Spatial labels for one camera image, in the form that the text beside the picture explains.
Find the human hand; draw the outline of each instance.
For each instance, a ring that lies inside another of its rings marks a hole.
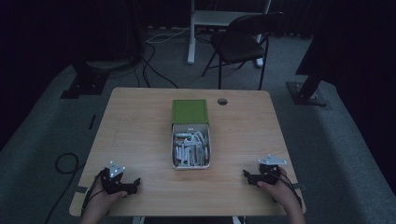
[[[286,171],[279,167],[281,178],[288,183],[288,179],[286,178]],[[276,184],[270,185],[265,182],[259,181],[257,185],[265,189],[279,204],[281,204],[286,213],[288,214],[289,223],[305,223],[304,214],[302,208],[300,206],[299,201],[297,200],[294,192],[287,186],[283,181],[278,180]]]
[[[98,223],[100,219],[102,219],[102,217],[108,213],[113,203],[116,203],[127,195],[128,193],[126,191],[107,194],[107,192],[102,187],[102,181],[100,178],[98,178],[95,187],[92,190],[91,198],[81,218],[81,224]]]

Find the box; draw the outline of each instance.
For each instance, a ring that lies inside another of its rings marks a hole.
[[[211,145],[206,100],[174,100],[172,163],[176,170],[206,169]]]

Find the small hole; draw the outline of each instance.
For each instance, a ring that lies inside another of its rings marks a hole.
[[[227,105],[228,101],[226,99],[224,99],[224,98],[219,98],[218,99],[218,104],[219,105]]]

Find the table top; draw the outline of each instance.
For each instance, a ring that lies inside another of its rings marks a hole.
[[[219,105],[219,98],[228,104]],[[212,148],[208,169],[173,167],[172,101],[182,99],[206,99]],[[284,215],[270,195],[243,176],[243,170],[258,174],[258,159],[268,154],[286,160],[281,167],[297,182],[266,91],[116,88],[78,185],[88,188],[114,161],[126,167],[122,183],[141,177],[141,184],[137,194],[113,205],[111,216]],[[71,215],[80,215],[84,197],[75,193]]]

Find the chair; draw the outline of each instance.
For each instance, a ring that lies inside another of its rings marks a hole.
[[[262,76],[259,90],[262,89],[264,78],[265,62],[268,53],[268,36],[278,31],[280,23],[283,21],[282,12],[274,12],[261,15],[242,16],[233,20],[225,32],[213,34],[210,37],[210,44],[215,49],[207,64],[202,77],[209,68],[219,68],[219,90],[221,89],[221,67],[234,63],[241,63],[241,68],[245,62],[262,58]],[[255,36],[262,35],[262,40],[258,42]],[[210,66],[216,54],[219,55],[219,65]]]

